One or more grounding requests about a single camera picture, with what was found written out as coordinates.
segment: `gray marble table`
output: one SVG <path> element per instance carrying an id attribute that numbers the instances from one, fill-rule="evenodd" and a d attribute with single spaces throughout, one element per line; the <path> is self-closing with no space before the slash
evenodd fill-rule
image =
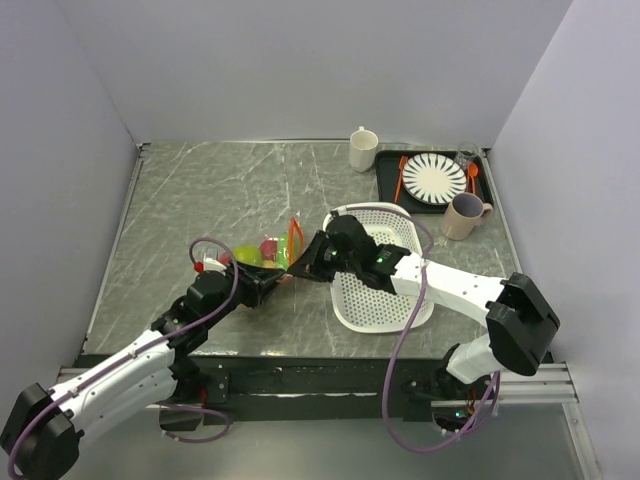
<path id="1" fill-rule="evenodd" d="M 377 201 L 375 172 L 353 172 L 348 151 L 347 143 L 326 142 L 145 146 L 84 353 L 112 354 L 126 346 L 186 291 L 194 279 L 187 256 L 193 238 L 210 235 L 232 246 L 255 242 L 260 232 L 274 232 L 293 215 L 311 238 L 330 209 Z M 500 212 L 462 242 L 440 233 L 441 215 L 419 218 L 435 236 L 434 261 L 489 276 L 514 271 Z M 436 306 L 411 332 L 402 355 L 440 358 L 452 344 L 482 333 L 471 319 Z M 348 330 L 333 314 L 328 285 L 294 280 L 267 306 L 227 316 L 195 353 L 388 357 L 396 340 L 397 334 Z"/>

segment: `mug handle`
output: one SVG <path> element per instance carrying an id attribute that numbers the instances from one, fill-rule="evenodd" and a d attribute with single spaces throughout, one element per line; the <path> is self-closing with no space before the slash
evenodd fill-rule
<path id="1" fill-rule="evenodd" d="M 491 216 L 492 213 L 493 213 L 493 206 L 490 203 L 483 203 L 482 215 L 480 215 L 480 218 L 478 219 L 478 223 L 476 225 L 484 224 L 484 222 L 489 220 L 489 217 Z"/>

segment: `perforated plastic basket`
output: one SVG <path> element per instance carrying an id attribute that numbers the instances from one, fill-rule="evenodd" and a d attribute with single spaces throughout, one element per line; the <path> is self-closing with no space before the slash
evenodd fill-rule
<path id="1" fill-rule="evenodd" d="M 356 217 L 376 243 L 392 243 L 422 254 L 422 247 L 416 228 L 406 220 L 391 212 L 380 210 L 350 210 L 357 207 L 384 207 L 407 215 L 407 211 L 393 203 L 369 202 L 354 203 L 339 207 L 341 214 L 348 213 Z M 324 219 L 323 228 L 331 220 Z M 416 305 L 416 298 L 392 295 L 364 286 L 351 273 L 338 273 L 331 284 L 333 311 L 342 324 L 360 333 L 389 333 L 402 330 Z M 433 312 L 433 303 L 424 301 L 412 328 L 426 322 Z"/>

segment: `black and white plate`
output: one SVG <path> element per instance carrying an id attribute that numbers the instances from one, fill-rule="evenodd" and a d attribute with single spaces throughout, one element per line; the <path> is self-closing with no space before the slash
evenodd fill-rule
<path id="1" fill-rule="evenodd" d="M 411 196 L 430 205 L 446 205 L 467 189 L 462 168 L 437 153 L 411 157 L 402 170 L 402 183 Z"/>

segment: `cable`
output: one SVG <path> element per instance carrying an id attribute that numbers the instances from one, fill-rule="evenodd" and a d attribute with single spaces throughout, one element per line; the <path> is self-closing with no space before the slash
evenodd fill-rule
<path id="1" fill-rule="evenodd" d="M 23 480 L 23 479 L 26 478 L 24 475 L 20 475 L 19 473 L 17 473 L 16 469 L 15 469 L 16 460 L 17 460 L 17 457 L 18 457 L 18 451 L 20 450 L 20 447 L 22 447 L 22 444 L 24 443 L 26 438 L 31 434 L 31 432 L 33 432 L 35 427 L 42 421 L 42 419 L 44 419 L 47 415 L 49 415 L 53 410 L 58 408 L 64 402 L 66 402 L 66 401 L 70 400 L 71 398 L 73 398 L 79 392 L 82 392 L 83 390 L 85 390 L 89 386 L 93 385 L 96 381 L 100 380 L 105 375 L 108 375 L 109 373 L 113 372 L 117 368 L 121 367 L 122 365 L 127 363 L 130 359 L 136 358 L 138 355 L 146 352 L 150 348 L 155 347 L 156 345 L 158 345 L 158 344 L 160 344 L 160 343 L 162 343 L 162 342 L 164 342 L 166 340 L 169 340 L 169 339 L 171 339 L 173 337 L 176 337 L 178 335 L 183 335 L 184 333 L 188 332 L 189 330 L 191 330 L 193 328 L 197 328 L 198 326 L 200 326 L 203 323 L 207 322 L 211 318 L 215 317 L 227 305 L 229 305 L 229 302 L 231 302 L 231 300 L 233 299 L 233 296 L 236 293 L 236 289 L 238 288 L 238 272 L 239 272 L 239 270 L 238 270 L 238 262 L 236 261 L 235 257 L 233 256 L 233 252 L 231 251 L 231 249 L 229 247 L 227 247 L 224 243 L 222 243 L 219 240 L 216 240 L 214 238 L 200 237 L 200 238 L 197 238 L 196 240 L 194 240 L 193 242 L 191 242 L 191 245 L 189 246 L 189 258 L 191 259 L 192 262 L 194 262 L 194 264 L 195 264 L 195 258 L 193 257 L 193 248 L 200 242 L 215 243 L 216 245 L 220 246 L 229 255 L 229 260 L 233 264 L 233 283 L 231 285 L 231 291 L 229 292 L 229 297 L 224 302 L 222 302 L 218 308 L 216 308 L 213 312 L 209 313 L 208 315 L 205 315 L 204 317 L 200 318 L 199 320 L 196 320 L 195 322 L 190 323 L 189 325 L 187 325 L 187 326 L 185 326 L 185 327 L 183 327 L 183 328 L 181 328 L 179 330 L 175 330 L 173 332 L 167 333 L 166 335 L 163 335 L 162 337 L 158 337 L 155 340 L 152 340 L 149 343 L 139 347 L 134 352 L 123 356 L 122 358 L 120 358 L 120 359 L 116 360 L 115 362 L 113 362 L 111 365 L 105 367 L 104 370 L 96 372 L 94 375 L 92 375 L 91 377 L 87 378 L 82 383 L 80 383 L 73 391 L 69 391 L 69 392 L 65 393 L 59 399 L 57 399 L 57 400 L 53 401 L 52 403 L 50 403 L 49 405 L 47 405 L 38 415 L 36 415 L 33 418 L 33 420 L 31 420 L 31 422 L 29 422 L 29 424 L 24 428 L 22 433 L 18 436 L 18 439 L 16 440 L 16 443 L 13 445 L 13 448 L 11 449 L 11 453 L 9 454 L 9 461 L 7 463 L 7 473 L 9 474 L 10 478 L 12 478 L 13 480 Z"/>
<path id="2" fill-rule="evenodd" d="M 164 435 L 175 440 L 176 442 L 181 442 L 181 443 L 213 442 L 214 440 L 224 437 L 227 433 L 229 433 L 229 429 L 231 428 L 231 425 L 233 423 L 231 421 L 231 418 L 227 414 L 218 412 L 217 410 L 210 410 L 208 408 L 198 408 L 198 407 L 192 407 L 190 405 L 173 404 L 173 403 L 166 403 L 166 402 L 158 402 L 157 404 L 172 410 L 183 410 L 185 412 L 202 413 L 204 415 L 214 415 L 216 417 L 222 418 L 226 424 L 226 426 L 220 433 L 215 434 L 213 437 L 207 437 L 207 438 L 183 438 L 183 437 L 179 437 L 175 433 L 164 431 Z"/>
<path id="3" fill-rule="evenodd" d="M 396 211 L 396 210 L 394 210 L 392 208 L 387 208 L 387 207 L 364 207 L 364 206 L 347 207 L 347 211 L 354 211 L 354 210 L 377 210 L 377 211 L 393 213 L 395 215 L 398 215 L 398 216 L 400 216 L 400 217 L 412 222 L 416 227 L 418 227 L 420 230 L 422 230 L 424 233 L 426 233 L 427 237 L 429 237 L 429 244 L 422 250 L 422 258 L 424 260 L 426 260 L 426 257 L 428 255 L 428 253 L 431 251 L 431 249 L 433 248 L 433 246 L 435 244 L 433 235 L 427 229 L 427 227 L 425 227 L 422 223 L 420 223 L 419 221 L 415 220 L 414 218 L 411 218 L 411 216 L 409 216 L 407 214 L 404 214 L 402 212 L 398 212 L 398 211 Z M 484 392 L 484 395 L 482 396 L 482 398 L 478 402 L 478 406 L 476 407 L 476 409 L 473 412 L 473 414 L 467 419 L 467 421 L 465 422 L 463 427 L 460 430 L 458 430 L 456 433 L 454 433 L 450 438 L 445 440 L 444 442 L 442 442 L 442 443 L 440 443 L 438 445 L 434 445 L 432 447 L 416 447 L 416 446 L 411 445 L 410 443 L 408 443 L 406 440 L 404 440 L 398 434 L 398 432 L 395 431 L 395 429 L 393 428 L 393 425 L 391 423 L 391 418 L 389 417 L 389 396 L 390 396 L 390 391 L 391 391 L 391 380 L 393 378 L 393 371 L 395 369 L 395 365 L 396 365 L 396 361 L 398 359 L 398 355 L 400 353 L 400 349 L 402 348 L 402 345 L 404 344 L 404 341 L 406 340 L 406 338 L 407 338 L 407 336 L 409 334 L 409 331 L 411 330 L 411 326 L 413 325 L 413 322 L 415 321 L 416 317 L 418 316 L 418 312 L 420 311 L 420 307 L 422 306 L 422 302 L 424 301 L 424 297 L 425 297 L 425 295 L 427 293 L 427 265 L 426 264 L 422 266 L 422 268 L 420 269 L 420 273 L 421 273 L 421 276 L 422 276 L 422 281 L 421 281 L 421 285 L 420 285 L 420 294 L 418 295 L 418 300 L 416 301 L 416 306 L 413 308 L 413 311 L 411 312 L 411 315 L 409 315 L 409 319 L 407 320 L 407 324 L 405 325 L 404 329 L 400 333 L 400 338 L 398 339 L 398 342 L 394 346 L 393 352 L 391 353 L 391 357 L 389 358 L 389 364 L 387 366 L 387 372 L 386 372 L 385 378 L 384 378 L 384 386 L 383 386 L 383 389 L 382 389 L 382 418 L 384 420 L 384 424 L 385 424 L 385 426 L 387 428 L 387 431 L 389 432 L 389 435 L 391 436 L 391 438 L 393 438 L 393 440 L 398 445 L 403 447 L 405 450 L 408 450 L 408 451 L 414 452 L 414 453 L 434 453 L 434 452 L 440 451 L 443 448 L 451 445 L 453 442 L 455 442 L 460 437 L 462 437 L 462 435 L 464 435 L 465 433 L 470 433 L 472 431 L 477 430 L 484 423 L 487 422 L 487 420 L 489 419 L 490 415 L 493 413 L 493 411 L 495 409 L 495 406 L 496 406 L 496 403 L 497 403 L 497 399 L 498 399 L 498 390 L 496 390 L 496 393 L 494 394 L 494 398 L 493 398 L 493 401 L 491 403 L 491 406 L 489 407 L 489 411 L 487 413 L 485 413 L 485 415 L 478 422 L 478 424 L 474 425 L 476 419 L 478 418 L 480 410 L 482 409 L 484 404 L 487 402 L 487 399 L 489 398 L 489 395 L 490 395 L 491 391 L 494 388 L 498 388 L 499 389 L 500 372 L 496 372 L 493 375 L 493 377 L 491 379 L 491 382 L 489 383 L 489 386 L 486 388 L 486 390 Z"/>

